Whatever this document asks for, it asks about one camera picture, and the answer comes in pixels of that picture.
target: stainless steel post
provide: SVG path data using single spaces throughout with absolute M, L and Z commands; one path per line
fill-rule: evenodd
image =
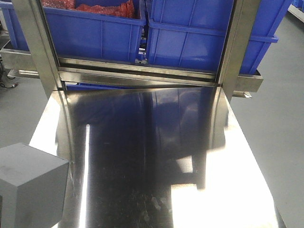
M 261 0 L 235 0 L 234 3 L 217 77 L 229 101 L 237 84 L 260 2 Z
M 12 0 L 45 93 L 64 89 L 58 74 L 59 61 L 40 0 Z

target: stainless steel table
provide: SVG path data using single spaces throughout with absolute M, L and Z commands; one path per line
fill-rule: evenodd
M 70 161 L 60 228 L 284 228 L 220 87 L 53 92 L 30 145 Z

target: metal rail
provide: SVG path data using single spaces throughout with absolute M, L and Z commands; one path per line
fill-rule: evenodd
M 39 78 L 30 52 L 13 50 L 7 43 L 0 51 L 3 63 L 10 71 L 10 76 Z M 75 59 L 58 57 L 59 77 L 62 81 L 104 85 L 130 86 L 133 88 L 160 88 L 180 86 L 218 86 L 215 74 L 194 71 L 193 69 L 175 69 L 144 64 L 93 59 Z M 257 92 L 263 81 L 262 76 L 239 75 L 235 90 Z

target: metal bar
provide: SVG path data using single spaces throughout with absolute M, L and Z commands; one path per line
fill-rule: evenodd
M 30 70 L 37 71 L 34 61 L 31 57 L 30 52 L 20 51 L 12 49 L 10 42 L 8 42 L 4 48 L 0 51 L 4 66 L 7 69 L 21 69 L 21 70 Z M 186 68 L 173 68 L 169 66 L 151 66 L 146 64 L 130 64 L 126 62 L 110 61 L 105 60 L 101 61 L 100 59 L 89 59 L 82 58 L 76 59 L 74 57 L 59 57 L 58 58 L 60 65 L 65 67 L 76 67 L 76 68 L 100 68 L 100 70 L 107 71 L 117 70 L 117 71 L 132 71 L 137 73 L 151 73 L 151 74 L 161 74 L 161 75 L 176 75 L 184 77 L 193 77 L 193 78 L 205 78 L 207 80 L 215 80 L 215 73 L 186 69 Z
M 38 72 L 35 72 L 35 71 L 23 71 L 21 73 L 19 70 L 10 70 L 10 72 L 8 73 L 8 76 L 39 79 L 39 74 L 38 74 Z
M 87 69 L 77 69 L 77 68 L 66 68 L 61 67 L 59 71 L 59 75 L 61 80 L 69 81 L 69 82 L 79 82 L 79 81 L 87 81 L 90 78 L 97 83 L 104 82 L 104 77 L 107 78 L 116 78 L 132 80 L 131 83 L 134 85 L 145 85 L 154 86 L 154 85 L 189 85 L 189 86 L 217 86 L 214 82 L 205 82 L 199 80 L 189 80 L 189 79 L 180 79 L 179 77 L 156 77 L 156 76 L 146 76 L 146 75 L 135 75 L 135 74 L 127 74 L 127 73 L 117 73 L 117 72 L 106 72 L 106 71 L 94 71 Z
M 258 75 L 239 75 L 234 88 L 236 91 L 257 92 L 263 82 L 263 77 Z
M 260 0 L 235 0 L 225 47 L 218 70 L 218 83 L 230 101 L 245 56 Z
M 62 90 L 63 86 L 57 69 L 59 61 L 41 2 L 39 0 L 12 0 L 12 3 L 41 83 L 49 98 L 53 90 Z
M 290 5 L 288 11 L 293 14 L 300 21 L 304 22 L 304 12 L 300 11 L 297 7 Z
M 241 98 L 252 98 L 252 96 L 249 92 L 244 92 L 244 91 L 234 91 L 233 96 L 241 97 Z

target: metal frame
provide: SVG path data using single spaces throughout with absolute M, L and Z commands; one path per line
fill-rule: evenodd
M 235 0 L 225 47 L 218 70 L 218 83 L 230 101 L 237 84 L 261 0 Z
M 1 51 L 7 68 L 23 71 L 11 75 L 40 77 L 47 96 L 64 90 L 64 81 L 128 85 L 134 88 L 221 86 L 231 100 L 233 92 L 256 92 L 262 77 L 239 76 L 260 0 L 235 0 L 218 73 L 172 67 L 130 64 L 56 55 L 39 0 L 12 0 L 29 52 Z
M 49 98 L 54 89 L 62 90 L 58 74 L 59 61 L 47 20 L 39 0 L 12 0 L 23 34 Z

